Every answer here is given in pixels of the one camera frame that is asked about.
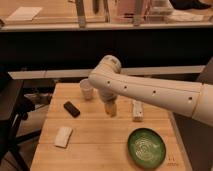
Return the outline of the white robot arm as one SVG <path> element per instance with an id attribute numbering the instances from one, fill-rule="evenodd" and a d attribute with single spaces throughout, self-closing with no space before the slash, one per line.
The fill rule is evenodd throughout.
<path id="1" fill-rule="evenodd" d="M 118 95 L 155 105 L 213 127 L 213 85 L 121 74 L 121 62 L 106 55 L 89 74 L 90 84 L 111 110 Z"/>

